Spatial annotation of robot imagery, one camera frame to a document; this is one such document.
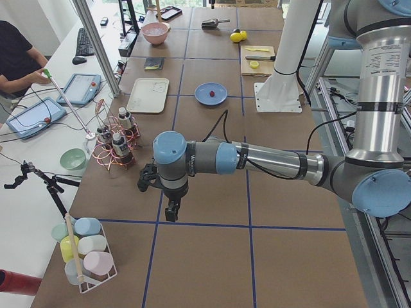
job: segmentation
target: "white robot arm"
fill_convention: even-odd
[[[178,219],[189,175],[236,169],[307,180],[376,217],[394,215],[411,202],[411,179],[401,170],[403,158],[397,153],[411,46],[411,0],[333,0],[329,36],[341,42],[357,39],[363,49],[352,150],[345,157],[309,156],[216,139],[186,141],[177,132],[161,133],[153,143],[157,164],[146,165],[138,186],[141,191],[148,186],[164,191],[170,200],[167,220]]]

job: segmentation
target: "tripod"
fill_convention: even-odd
[[[45,175],[41,170],[36,169],[32,162],[27,163],[26,161],[24,161],[23,164],[20,166],[20,169],[21,169],[22,175],[17,176],[14,179],[13,184],[4,184],[4,188],[5,189],[15,189],[17,186],[22,184],[23,181],[28,179],[27,177],[28,173],[34,172],[38,177],[43,179],[44,183],[46,184],[46,188],[48,192],[50,193],[50,196],[56,203],[58,210],[60,211],[60,213],[62,214],[64,218],[67,214],[67,211],[57,194],[57,193],[64,193],[64,189],[61,188],[57,183],[59,182],[59,183],[77,186],[77,187],[80,186],[80,183],[76,181],[68,180],[65,178],[60,178],[59,176],[55,176],[55,175],[50,178],[47,175]]]

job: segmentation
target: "computer mouse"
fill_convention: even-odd
[[[87,58],[85,56],[75,56],[72,60],[74,65],[81,64],[87,62]]]

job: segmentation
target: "hand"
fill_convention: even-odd
[[[44,77],[43,75],[41,75],[41,73],[43,73],[44,69],[39,69],[37,71],[34,71],[32,73],[30,73],[28,76],[29,80],[31,81],[31,83],[39,83],[41,85],[47,85],[50,83],[50,79],[47,77]]]

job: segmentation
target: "wooden cutting board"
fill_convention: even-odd
[[[250,51],[246,48],[264,48],[267,51]],[[246,60],[245,56],[275,56],[274,47],[272,46],[241,46],[241,75],[246,76],[270,76],[274,70],[273,61],[258,61],[259,67],[252,69],[250,67],[250,60]]]

